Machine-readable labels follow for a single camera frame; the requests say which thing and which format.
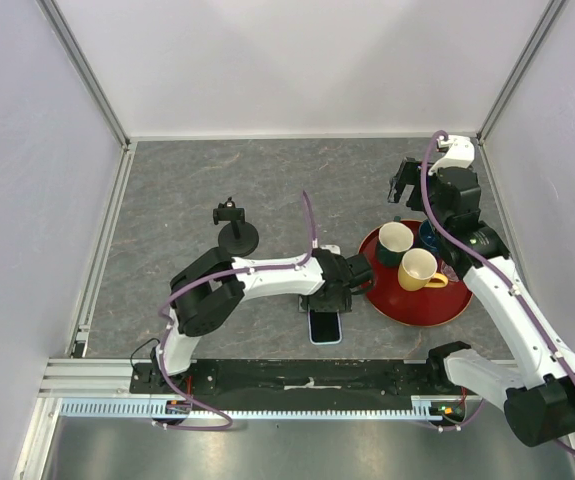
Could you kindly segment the black phone stand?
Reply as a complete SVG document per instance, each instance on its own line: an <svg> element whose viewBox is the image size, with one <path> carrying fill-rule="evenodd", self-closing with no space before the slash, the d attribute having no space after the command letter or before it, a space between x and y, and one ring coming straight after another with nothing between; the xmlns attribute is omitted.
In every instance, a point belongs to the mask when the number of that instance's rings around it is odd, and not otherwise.
<svg viewBox="0 0 575 480"><path fill-rule="evenodd" d="M219 203L212 212L213 222L225 225L218 234L218 245L230 255L245 257L259 245L259 233L254 225L246 221L245 209L237 207L232 197Z"/></svg>

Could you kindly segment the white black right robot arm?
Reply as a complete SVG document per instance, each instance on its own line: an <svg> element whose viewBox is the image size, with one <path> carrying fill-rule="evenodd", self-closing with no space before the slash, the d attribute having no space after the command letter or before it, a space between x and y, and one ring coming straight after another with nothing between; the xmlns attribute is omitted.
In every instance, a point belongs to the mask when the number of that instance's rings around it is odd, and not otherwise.
<svg viewBox="0 0 575 480"><path fill-rule="evenodd" d="M561 442L575 433L575 353L531 298L509 249L481 220L481 187L471 166L401 162L390 180L388 200L423 212L437 239L441 259L481 302L517 364L510 370L452 342L431 350L425 381L444 394L462 386L504 413L526 446ZM575 449L567 452L575 455Z"/></svg>

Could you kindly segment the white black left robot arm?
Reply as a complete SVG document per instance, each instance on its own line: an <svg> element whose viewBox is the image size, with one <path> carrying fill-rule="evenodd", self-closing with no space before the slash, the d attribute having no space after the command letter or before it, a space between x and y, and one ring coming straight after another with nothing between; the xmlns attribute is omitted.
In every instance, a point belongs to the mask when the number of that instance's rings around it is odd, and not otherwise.
<svg viewBox="0 0 575 480"><path fill-rule="evenodd" d="M165 393L182 389L199 340L243 302L296 295L306 310L346 312L354 296L374 285L372 266L362 253L344 257L318 247L296 257L256 260L214 247L169 282L170 296L159 311L168 325L153 354L152 382Z"/></svg>

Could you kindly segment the phone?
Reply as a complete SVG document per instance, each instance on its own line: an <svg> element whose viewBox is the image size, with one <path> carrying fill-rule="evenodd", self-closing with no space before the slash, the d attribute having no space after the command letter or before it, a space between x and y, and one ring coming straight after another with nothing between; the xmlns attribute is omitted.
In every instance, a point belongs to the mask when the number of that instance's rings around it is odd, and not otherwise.
<svg viewBox="0 0 575 480"><path fill-rule="evenodd" d="M334 345L342 341L338 312L308 312L309 339L314 345Z"/></svg>

